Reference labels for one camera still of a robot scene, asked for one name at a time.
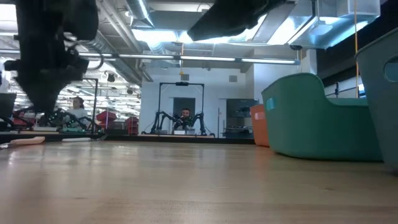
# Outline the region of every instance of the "metal frame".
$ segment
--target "metal frame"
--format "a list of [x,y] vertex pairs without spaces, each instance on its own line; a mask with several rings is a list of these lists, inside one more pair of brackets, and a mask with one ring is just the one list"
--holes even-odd
[[[97,107],[97,92],[98,92],[98,79],[97,78],[83,78],[83,80],[93,80],[95,81],[95,92],[94,92],[94,105],[93,105],[93,120],[92,123],[95,122],[95,109]],[[95,125],[91,125],[91,134],[94,134]]]
[[159,102],[157,105],[157,111],[160,111],[160,102],[162,95],[162,85],[175,85],[175,86],[190,86],[190,85],[200,85],[201,86],[201,112],[203,113],[203,105],[205,104],[205,84],[203,83],[184,83],[184,82],[176,82],[176,83],[159,83]]

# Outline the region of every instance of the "table surface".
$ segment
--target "table surface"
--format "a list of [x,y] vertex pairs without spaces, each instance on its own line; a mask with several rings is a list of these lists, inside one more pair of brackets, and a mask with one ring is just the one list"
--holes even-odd
[[0,223],[398,223],[383,164],[248,145],[47,143],[0,152]]

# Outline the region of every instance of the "orange wire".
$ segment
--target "orange wire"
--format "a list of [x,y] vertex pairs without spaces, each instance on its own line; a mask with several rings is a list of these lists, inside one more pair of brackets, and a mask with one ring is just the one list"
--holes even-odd
[[[354,0],[354,23],[355,23],[355,54],[358,53],[358,30],[357,30],[357,7],[358,7],[358,0]],[[358,98],[358,80],[359,80],[359,67],[358,62],[356,62],[356,84],[355,84],[355,98]]]

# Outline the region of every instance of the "wall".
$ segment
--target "wall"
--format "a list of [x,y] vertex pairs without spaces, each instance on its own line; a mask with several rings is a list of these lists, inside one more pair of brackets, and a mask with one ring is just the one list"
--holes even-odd
[[254,65],[254,98],[262,103],[261,92],[274,81],[287,75],[299,72],[296,65]]
[[246,72],[246,98],[254,98],[254,65]]
[[[218,107],[220,99],[226,98],[246,98],[246,78],[240,69],[214,68],[210,71],[202,68],[184,68],[185,74],[190,75],[190,83],[205,84],[204,114],[205,124],[212,133],[217,133],[218,127]],[[139,132],[150,131],[150,125],[155,118],[159,100],[159,82],[180,82],[180,69],[168,68],[148,68],[147,72],[154,79],[154,82],[144,82],[142,84],[141,114]],[[237,75],[238,82],[230,83],[229,76]],[[187,97],[195,98],[195,108],[197,112],[201,110],[201,87],[200,86],[162,86],[162,98],[160,109],[166,113],[173,110],[173,98]],[[169,129],[170,123],[165,120],[164,128]],[[195,129],[199,131],[199,122],[195,124]]]
[[[355,98],[356,97],[356,77],[349,78],[342,82],[339,82],[339,91],[340,94],[338,95],[339,98]],[[362,79],[359,77],[358,84],[362,84]],[[336,98],[335,95],[336,85],[330,85],[325,88],[325,95],[329,98]]]
[[317,74],[317,52],[316,50],[307,50],[305,58],[302,59],[301,65],[271,65],[271,64],[255,64],[253,71],[253,98],[259,99],[262,103],[261,92],[275,82],[277,79],[292,75],[299,72],[309,72]]

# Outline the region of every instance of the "teal plastic bin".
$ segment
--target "teal plastic bin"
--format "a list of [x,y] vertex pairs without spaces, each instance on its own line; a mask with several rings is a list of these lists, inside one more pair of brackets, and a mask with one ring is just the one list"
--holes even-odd
[[382,161],[366,99],[328,99],[322,81],[300,73],[262,92],[269,144],[304,159]]
[[361,49],[356,59],[384,162],[398,172],[398,28]]

